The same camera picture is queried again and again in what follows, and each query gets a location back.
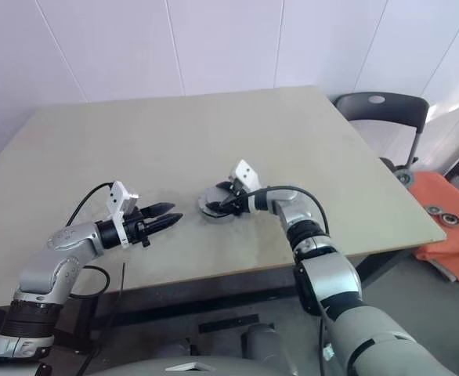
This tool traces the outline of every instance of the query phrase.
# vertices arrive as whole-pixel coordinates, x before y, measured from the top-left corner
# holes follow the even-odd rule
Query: silver robot arm segment
[[[165,214],[173,207],[170,203],[142,209],[133,206],[120,217],[119,223],[112,218],[68,226],[54,233],[20,274],[19,287],[0,330],[0,374],[15,370],[49,375],[51,367],[38,360],[50,352],[60,310],[81,269],[118,245],[141,242],[148,246],[149,235],[174,225],[183,216]],[[151,222],[145,221],[155,217]]]
[[[245,171],[255,174],[246,162],[244,165]],[[259,190],[249,200],[245,194],[250,191],[241,188],[245,186],[242,177],[232,174],[229,182],[217,185],[218,195],[221,197],[224,189],[229,197],[207,205],[208,214],[214,218],[221,213],[238,216],[241,212],[268,211],[280,218],[294,253],[302,306],[306,312],[323,317],[334,353],[347,375],[452,375],[390,316],[363,301],[355,268],[338,252],[320,220],[313,218],[303,201],[306,195],[293,190]],[[209,193],[216,197],[214,191]],[[238,202],[238,197],[245,202]],[[227,202],[235,204],[225,208]]]
[[[60,310],[81,268],[102,254],[99,230],[93,222],[66,227],[49,238],[20,274],[0,330],[0,358],[36,362],[49,354]],[[38,362],[30,367],[33,374],[49,371]]]

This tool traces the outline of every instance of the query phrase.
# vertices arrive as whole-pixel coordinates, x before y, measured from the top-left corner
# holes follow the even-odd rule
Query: table
[[[139,193],[139,206],[171,201],[184,218],[149,248],[115,248],[97,260],[111,290],[122,261],[125,289],[291,264],[277,218],[261,213],[223,226],[198,214],[198,195],[241,158],[262,184],[315,194],[348,256],[445,239],[315,87],[46,107],[0,154],[0,306],[29,256],[91,188],[114,179]],[[76,222],[104,219],[105,197],[97,194]],[[76,291],[99,289],[96,274],[82,272]]]

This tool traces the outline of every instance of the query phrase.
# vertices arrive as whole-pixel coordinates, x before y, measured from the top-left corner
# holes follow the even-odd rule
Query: small round object
[[[437,205],[428,205],[425,206],[425,210],[430,215],[441,215],[443,213],[443,209]]]
[[[447,227],[458,227],[459,217],[452,213],[442,213],[439,217],[440,223]]]
[[[197,206],[200,209],[201,216],[210,223],[227,223],[235,219],[232,214],[223,214],[212,211],[207,208],[209,202],[222,202],[228,197],[228,192],[217,186],[207,188],[201,196],[198,197]]]
[[[407,168],[401,168],[393,172],[393,175],[405,186],[407,189],[414,184],[414,174]]]

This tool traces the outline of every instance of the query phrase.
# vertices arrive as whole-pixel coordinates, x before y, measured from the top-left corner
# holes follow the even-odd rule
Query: round hole on chair
[[[369,97],[369,102],[373,104],[380,104],[386,101],[386,98],[384,96],[370,96]]]

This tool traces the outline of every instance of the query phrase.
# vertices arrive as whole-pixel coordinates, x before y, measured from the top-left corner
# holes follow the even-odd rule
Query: orange cloth
[[[423,206],[441,206],[445,212],[453,213],[459,217],[459,190],[435,172],[415,172],[415,183],[410,192]],[[420,260],[436,260],[445,266],[459,280],[459,226],[447,227],[435,221],[447,234],[447,240],[428,244],[415,251],[415,256]]]

